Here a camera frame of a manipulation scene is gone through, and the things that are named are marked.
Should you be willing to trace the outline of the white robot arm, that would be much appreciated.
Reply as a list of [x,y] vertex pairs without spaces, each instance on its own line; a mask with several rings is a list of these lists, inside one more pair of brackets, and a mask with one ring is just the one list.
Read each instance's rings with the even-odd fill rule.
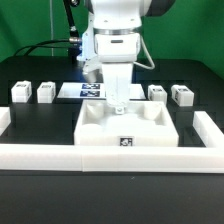
[[143,16],[161,16],[175,0],[85,0],[89,22],[82,36],[83,76],[102,80],[107,104],[117,114],[125,112],[137,56],[147,50],[140,34]]

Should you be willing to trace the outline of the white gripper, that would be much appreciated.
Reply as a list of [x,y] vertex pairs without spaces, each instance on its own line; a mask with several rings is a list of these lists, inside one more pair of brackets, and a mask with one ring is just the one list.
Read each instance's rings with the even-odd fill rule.
[[125,113],[125,107],[129,102],[132,72],[132,63],[102,64],[106,101],[109,106],[115,108],[117,115]]

